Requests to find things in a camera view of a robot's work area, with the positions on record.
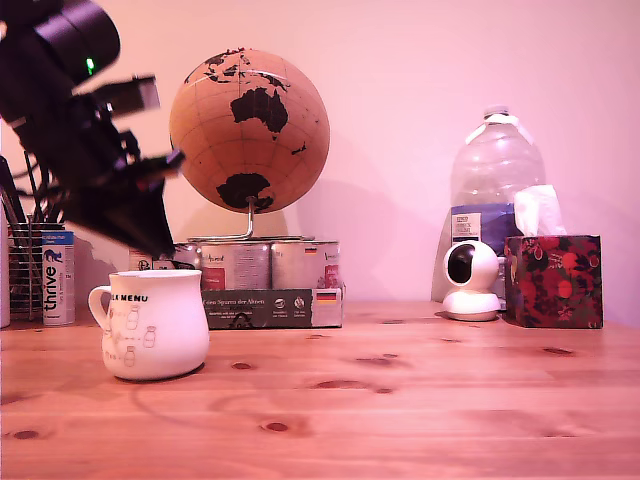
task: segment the white mug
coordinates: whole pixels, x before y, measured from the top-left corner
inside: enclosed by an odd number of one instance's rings
[[[209,350],[199,270],[145,270],[109,275],[89,293],[102,327],[102,358],[116,377],[169,378],[199,367]],[[101,297],[111,296],[105,312]]]

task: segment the pink wall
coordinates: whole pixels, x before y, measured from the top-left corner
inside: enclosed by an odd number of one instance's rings
[[[213,54],[266,50],[311,78],[332,127],[327,165],[305,197],[258,218],[257,230],[341,240],[352,299],[431,297],[454,156],[483,107],[500,102],[538,141],[569,232],[602,235],[606,318],[640,325],[640,2],[98,3],[123,43],[98,83],[158,77],[163,108],[120,123],[146,154],[169,149],[175,92]],[[21,167],[2,129],[3,154]],[[165,202],[176,240],[243,228],[242,216],[208,204],[184,179],[169,182]],[[79,261],[86,291],[126,268],[124,248],[79,236],[88,242]]]

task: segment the security camera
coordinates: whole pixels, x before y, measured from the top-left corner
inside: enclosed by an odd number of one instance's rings
[[[444,273],[452,289],[443,301],[450,318],[487,321],[496,318],[500,301],[489,290],[498,278],[498,257],[486,243],[466,240],[444,256]]]

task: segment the red floral tissue box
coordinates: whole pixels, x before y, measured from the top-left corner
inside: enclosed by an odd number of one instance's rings
[[[505,320],[523,327],[602,328],[600,237],[507,237]]]

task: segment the cylindrical tin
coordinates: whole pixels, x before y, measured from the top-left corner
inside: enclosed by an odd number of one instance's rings
[[[203,290],[264,290],[270,287],[269,244],[240,240],[200,244]]]
[[[338,242],[274,242],[271,263],[274,289],[342,287]]]
[[[176,243],[176,251],[169,259],[161,257],[153,260],[154,270],[199,270],[201,264],[200,247],[195,243]]]
[[[42,232],[42,294],[45,325],[75,321],[73,232]]]

